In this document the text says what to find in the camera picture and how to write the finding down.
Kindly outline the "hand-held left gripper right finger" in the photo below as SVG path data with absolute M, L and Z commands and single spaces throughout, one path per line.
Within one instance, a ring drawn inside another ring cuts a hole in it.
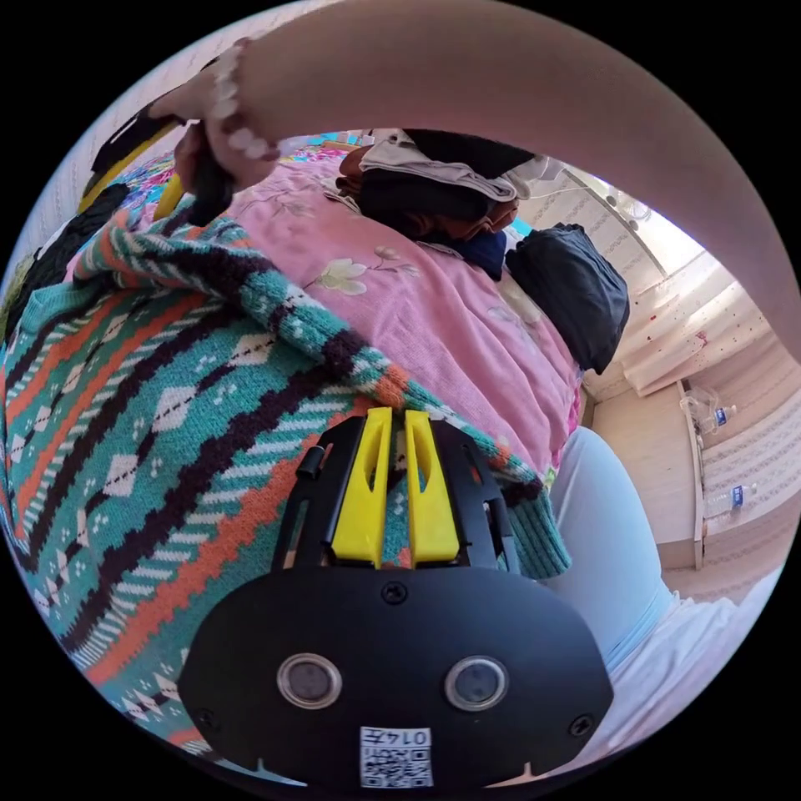
M 450 564 L 460 543 L 429 416 L 407 411 L 405 435 L 411 565 Z

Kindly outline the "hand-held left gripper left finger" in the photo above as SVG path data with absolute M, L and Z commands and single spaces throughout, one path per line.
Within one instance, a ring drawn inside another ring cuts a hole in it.
M 338 563 L 381 566 L 387 503 L 392 411 L 368 411 L 331 541 Z

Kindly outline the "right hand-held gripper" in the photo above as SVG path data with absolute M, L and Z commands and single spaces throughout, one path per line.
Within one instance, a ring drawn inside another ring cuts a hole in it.
M 176 128 L 187 122 L 175 115 L 156 118 L 150 107 L 141 108 L 120 127 L 100 148 L 84 187 L 77 212 L 82 214 L 130 164 L 142 156 Z M 216 161 L 203 124 L 198 125 L 199 147 L 194 167 L 194 202 L 189 208 L 189 224 L 204 227 L 221 215 L 230 205 L 234 180 Z M 169 217 L 184 196 L 181 178 L 173 174 L 164 185 L 156 205 L 153 220 Z

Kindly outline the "person's right hand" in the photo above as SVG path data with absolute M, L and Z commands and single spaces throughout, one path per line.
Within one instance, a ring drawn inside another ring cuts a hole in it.
M 174 150 L 175 171 L 185 192 L 199 182 L 200 156 L 208 150 L 233 180 L 234 192 L 264 180 L 280 147 L 257 131 L 245 98 L 245 60 L 253 41 L 241 38 L 213 63 L 150 105 L 153 119 L 174 116 L 189 125 Z

